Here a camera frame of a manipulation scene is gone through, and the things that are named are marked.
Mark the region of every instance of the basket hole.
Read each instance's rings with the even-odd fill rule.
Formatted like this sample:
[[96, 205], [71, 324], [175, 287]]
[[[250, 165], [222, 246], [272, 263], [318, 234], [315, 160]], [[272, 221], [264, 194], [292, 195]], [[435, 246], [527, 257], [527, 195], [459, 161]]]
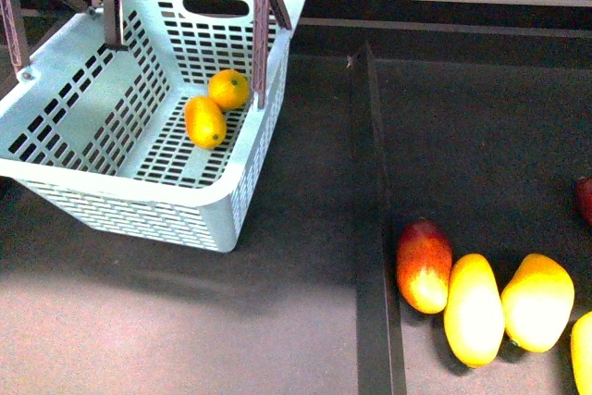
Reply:
[[68, 106], [72, 107], [74, 104], [76, 104], [76, 101], [78, 101], [79, 97], [80, 96], [78, 95], [78, 93], [72, 94], [72, 97], [70, 97], [67, 101]]
[[57, 100], [52, 99], [52, 101], [47, 105], [46, 108], [43, 109], [43, 111], [49, 115], [52, 111], [54, 111], [54, 109], [56, 107], [57, 107]]
[[99, 151], [94, 150], [94, 152], [92, 152], [92, 154], [91, 154], [91, 157], [89, 158], [89, 161], [94, 162], [98, 156], [99, 156]]
[[21, 134], [20, 136], [17, 137], [17, 139], [12, 142], [12, 145], [10, 145], [10, 147], [8, 148], [8, 151], [12, 154], [16, 153], [19, 148], [22, 146], [23, 143], [25, 143], [25, 141], [27, 141], [27, 136], [25, 136], [24, 134]]
[[57, 124], [60, 120], [62, 120], [62, 117], [64, 117], [65, 115], [66, 115], [66, 110], [64, 108], [60, 108], [59, 111], [57, 113], [55, 113], [55, 116], [52, 120], [54, 121], [55, 124]]
[[250, 12], [242, 0], [183, 0], [183, 7], [190, 13], [211, 17], [242, 18]]
[[72, 86], [69, 83], [67, 83], [66, 85], [64, 85], [64, 88], [62, 88], [60, 90], [59, 97], [61, 97], [62, 99], [65, 98], [71, 89], [72, 89]]
[[29, 124], [28, 129], [31, 133], [36, 131], [39, 126], [43, 123], [43, 118], [41, 116], [36, 117], [31, 124]]
[[39, 153], [39, 154], [37, 154], [35, 159], [33, 159], [33, 164], [41, 164], [41, 161], [43, 161], [44, 159], [45, 159], [45, 154]]
[[84, 93], [84, 91], [89, 88], [89, 86], [91, 85], [91, 80], [87, 79], [85, 80], [82, 85], [80, 86], [80, 91]]
[[75, 74], [75, 75], [72, 77], [72, 79], [73, 79], [75, 82], [78, 82], [78, 81], [79, 81], [79, 80], [82, 78], [82, 76], [84, 76], [84, 71], [83, 71], [83, 70], [81, 70], [81, 69], [79, 69], [79, 70], [76, 72], [76, 74]]
[[37, 139], [39, 140], [39, 142], [43, 142], [43, 140], [47, 137], [47, 135], [49, 134], [49, 132], [51, 130], [52, 130], [52, 128], [49, 125], [45, 126], [43, 131], [41, 133], [39, 133], [39, 135], [37, 136]]
[[89, 60], [86, 61], [86, 64], [84, 64], [84, 65], [86, 65], [86, 68], [90, 68], [90, 67], [93, 66], [94, 62], [96, 62], [96, 57], [95, 56], [91, 56], [89, 58]]
[[86, 145], [86, 147], [84, 148], [84, 150], [82, 150], [82, 155], [83, 156], [86, 156], [91, 151], [92, 148], [93, 148], [93, 143], [92, 142], [89, 142]]
[[45, 145], [45, 146], [47, 147], [48, 150], [52, 150], [58, 141], [59, 141], [59, 136], [55, 134], [54, 137], [52, 139], [50, 139], [49, 142], [47, 143], [47, 145]]
[[66, 155], [66, 157], [64, 158], [64, 165], [69, 164], [69, 162], [72, 160], [72, 158], [74, 157], [74, 152], [72, 150], [70, 150], [68, 152], [68, 154]]
[[68, 148], [68, 145], [65, 142], [62, 142], [62, 144], [57, 148], [57, 150], [55, 150], [55, 157], [60, 157]]

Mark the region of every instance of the small orange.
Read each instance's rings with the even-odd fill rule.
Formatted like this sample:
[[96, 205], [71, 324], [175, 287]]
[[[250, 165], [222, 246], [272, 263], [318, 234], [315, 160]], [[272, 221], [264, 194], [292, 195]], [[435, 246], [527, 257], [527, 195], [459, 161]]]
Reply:
[[210, 79], [208, 95], [223, 111], [233, 110], [249, 99], [249, 82], [236, 69], [223, 69]]
[[195, 145], [209, 150], [224, 141], [227, 131], [220, 108], [206, 96], [192, 97], [185, 105], [185, 129]]

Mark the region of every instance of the mango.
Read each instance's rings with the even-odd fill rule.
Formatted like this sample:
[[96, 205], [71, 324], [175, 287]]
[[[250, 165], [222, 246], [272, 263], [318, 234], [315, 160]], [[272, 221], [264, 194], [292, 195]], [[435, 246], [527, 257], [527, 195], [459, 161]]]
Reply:
[[575, 183], [575, 204], [586, 222], [592, 225], [592, 178], [580, 178]]
[[530, 253], [501, 293], [506, 333], [529, 352], [546, 352], [567, 326], [574, 283], [551, 258]]
[[572, 365], [578, 393], [592, 395], [592, 312], [573, 325]]
[[444, 310], [451, 269], [452, 248], [434, 222], [421, 219], [405, 227], [397, 249], [397, 284], [415, 310]]
[[469, 367], [491, 363], [504, 331], [498, 284], [487, 259], [469, 253], [450, 273], [444, 331], [454, 355]]

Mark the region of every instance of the basket slot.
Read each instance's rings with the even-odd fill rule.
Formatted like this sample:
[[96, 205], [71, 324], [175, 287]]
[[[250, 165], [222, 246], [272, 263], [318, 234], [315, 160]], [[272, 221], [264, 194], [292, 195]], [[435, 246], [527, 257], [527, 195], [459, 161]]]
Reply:
[[227, 138], [214, 150], [206, 152], [195, 147], [187, 137], [183, 110], [188, 100], [187, 95], [181, 97], [152, 145], [144, 150], [147, 154], [140, 168], [129, 173], [130, 176], [188, 188], [207, 187], [222, 176], [247, 109], [243, 107], [226, 113]]
[[287, 72], [288, 50], [286, 50], [285, 57], [281, 61], [276, 78], [272, 82], [272, 89], [269, 92], [268, 97], [275, 98], [275, 100], [269, 104], [271, 110], [267, 117], [267, 121], [265, 122], [265, 126], [261, 129], [259, 144], [256, 150], [253, 150], [251, 153], [252, 160], [248, 163], [249, 168], [245, 171], [245, 174], [240, 179], [239, 185], [231, 195], [234, 226], [237, 233], [241, 231], [242, 223], [247, 214], [247, 209], [249, 208], [249, 203], [253, 198], [257, 178], [259, 178], [259, 173], [263, 167], [267, 148], [269, 147], [269, 143], [271, 143], [271, 137], [278, 121], [279, 110], [283, 103], [284, 91], [286, 88]]
[[[159, 2], [158, 7], [183, 81], [206, 85], [224, 68], [252, 76], [253, 27], [248, 22], [227, 25], [220, 19], [222, 23], [205, 23], [199, 16], [187, 18], [172, 3]], [[267, 46], [271, 50], [278, 32], [273, 16], [269, 29]]]
[[23, 162], [117, 174], [171, 89], [136, 11], [126, 29], [130, 51], [116, 54], [101, 44], [10, 144], [11, 154]]
[[210, 230], [196, 209], [168, 204], [130, 203], [40, 182], [22, 183], [92, 228], [203, 249], [216, 249]]

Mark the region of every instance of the gray table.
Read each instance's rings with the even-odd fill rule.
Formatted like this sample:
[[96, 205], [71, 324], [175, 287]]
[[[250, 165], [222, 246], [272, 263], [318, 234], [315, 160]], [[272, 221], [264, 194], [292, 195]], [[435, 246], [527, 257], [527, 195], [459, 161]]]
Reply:
[[0, 201], [3, 394], [357, 393], [348, 72], [293, 57], [237, 249]]

